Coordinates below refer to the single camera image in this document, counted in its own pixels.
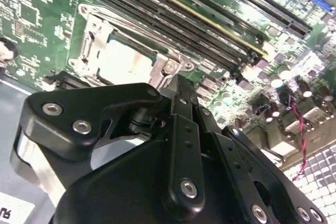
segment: silver screw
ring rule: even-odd
[[[311,214],[319,221],[322,222],[322,217],[319,215],[318,212],[316,212],[314,209],[310,208],[310,212]]]
[[[150,94],[150,95],[153,96],[153,97],[156,96],[156,92],[155,92],[155,90],[153,90],[153,89],[148,89],[148,90],[147,90],[147,93]]]
[[[210,111],[207,110],[207,109],[202,109],[203,113],[206,114],[206,115],[210,115]]]
[[[187,63],[187,64],[185,65],[185,68],[186,68],[186,69],[191,69],[191,68],[192,68],[192,65],[191,65],[190,63]]]
[[[180,98],[180,102],[182,102],[183,104],[187,104],[187,101],[184,100],[183,98]]]
[[[236,136],[239,136],[239,131],[235,128],[232,129],[233,134],[235,134]]]
[[[197,196],[197,188],[191,181],[185,179],[181,182],[181,190],[185,196],[193,199]]]
[[[47,115],[57,116],[61,115],[63,112],[63,109],[60,105],[55,103],[46,103],[42,106],[42,110]]]
[[[72,128],[79,134],[86,135],[92,131],[91,124],[84,120],[77,120],[73,123]]]
[[[298,212],[302,219],[304,219],[305,221],[310,221],[310,216],[302,207],[298,207]]]
[[[251,210],[253,215],[257,218],[257,220],[259,220],[260,223],[262,224],[267,223],[267,215],[265,214],[265,212],[261,207],[259,207],[258,205],[253,205],[251,207]]]
[[[175,61],[169,60],[163,68],[163,71],[167,74],[172,73],[176,69]]]

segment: black metal arm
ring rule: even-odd
[[[221,130],[193,83],[62,90],[25,102],[11,161],[57,209],[50,223],[327,223],[238,129]],[[96,170],[95,148],[148,140]]]

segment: red wire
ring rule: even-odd
[[[302,167],[301,167],[301,170],[298,172],[297,176],[295,176],[292,179],[293,181],[295,181],[295,180],[298,180],[299,177],[304,174],[304,171],[305,171],[305,169],[307,168],[307,165],[308,165],[308,161],[307,161],[307,149],[306,149],[307,141],[306,141],[306,139],[304,137],[304,122],[303,122],[303,117],[298,112],[298,109],[297,109],[295,103],[292,105],[292,109],[294,111],[294,114],[299,119],[299,122],[300,122],[299,131],[300,131],[301,136],[302,136],[302,138],[301,138],[301,144],[302,144]]]

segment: black ram slot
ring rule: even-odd
[[[247,62],[247,56],[231,49],[230,47],[223,47],[223,43],[207,35],[204,31],[200,30],[198,27],[192,27],[184,22],[184,20],[178,16],[172,16],[166,9],[162,7],[154,8],[153,2],[148,0],[124,0],[133,5],[140,5],[142,8],[145,8],[146,11],[151,11],[153,16],[160,16],[165,21],[170,24],[176,24],[178,22],[179,28],[183,29],[186,33],[190,34],[197,42],[203,42],[208,44],[210,47],[220,52],[220,54],[229,57],[231,60],[236,61],[237,57],[242,59],[244,62]]]
[[[178,26],[179,29],[181,29],[181,28],[180,28],[180,27],[181,27],[181,23],[177,23],[177,26]],[[201,35],[200,37],[197,37],[197,36],[196,36],[197,34],[185,33],[184,36],[186,36],[186,35],[187,35],[188,38],[193,38],[194,41],[196,41],[196,42],[197,42],[197,41],[204,41],[204,37],[203,37],[203,35]],[[214,47],[214,49],[216,49],[217,51],[221,52],[220,54],[222,54],[222,51],[223,51],[222,48],[215,48],[215,47]],[[231,60],[237,62],[238,59],[237,59],[236,57],[232,56],[232,57],[231,57]]]
[[[208,6],[209,8],[213,9],[214,11],[216,11],[216,12],[220,13],[221,15],[223,15],[223,16],[229,18],[230,20],[232,20],[235,23],[234,26],[240,26],[241,28],[255,34],[256,36],[266,36],[266,35],[262,35],[262,33],[257,28],[252,26],[250,23],[248,23],[245,20],[233,15],[229,11],[223,9],[220,5],[218,5],[214,1],[212,1],[212,0],[198,0],[198,1],[202,2],[203,4]]]
[[[193,24],[189,23],[190,25],[194,25],[194,26],[197,26],[198,28],[202,28],[204,31],[209,30],[209,31],[213,32],[216,36],[223,37],[225,40],[227,40],[228,42],[230,42],[231,44],[233,44],[234,46],[240,48],[241,50],[243,50],[245,52],[247,52],[249,50],[249,48],[246,45],[242,45],[238,41],[232,40],[231,37],[227,36],[226,34],[224,34],[222,32],[219,32],[217,29],[214,29],[214,28],[210,27],[207,22],[196,18],[195,16],[191,15],[189,12],[187,12],[183,8],[175,5],[174,3],[171,3],[171,2],[169,2],[167,0],[159,0],[159,1],[161,3],[164,3],[169,8],[171,8],[171,9],[179,12],[180,14],[184,15],[189,20],[192,20]]]
[[[269,18],[275,24],[283,27],[287,32],[304,38],[312,31],[312,27],[307,25],[302,19],[286,10],[273,0],[240,0]]]
[[[187,50],[212,60],[214,63],[218,64],[218,66],[226,70],[234,68],[235,66],[234,63],[213,53],[209,49],[202,47],[196,42],[190,40],[187,36],[179,34],[176,30],[172,29],[166,24],[159,23],[158,21],[153,20],[151,17],[135,9],[134,6],[131,6],[128,3],[122,3],[120,0],[104,0],[104,1],[108,3],[112,9],[118,10],[121,13],[124,13],[125,15],[134,18],[138,22],[141,22],[144,25],[151,27],[153,30],[156,30],[159,34],[166,36],[167,38],[171,39],[177,44],[183,45],[184,48],[186,48]]]

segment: motherboard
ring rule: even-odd
[[[304,130],[333,118],[335,3],[0,0],[0,67],[38,91],[161,89],[182,74],[220,127],[286,156],[302,149]]]

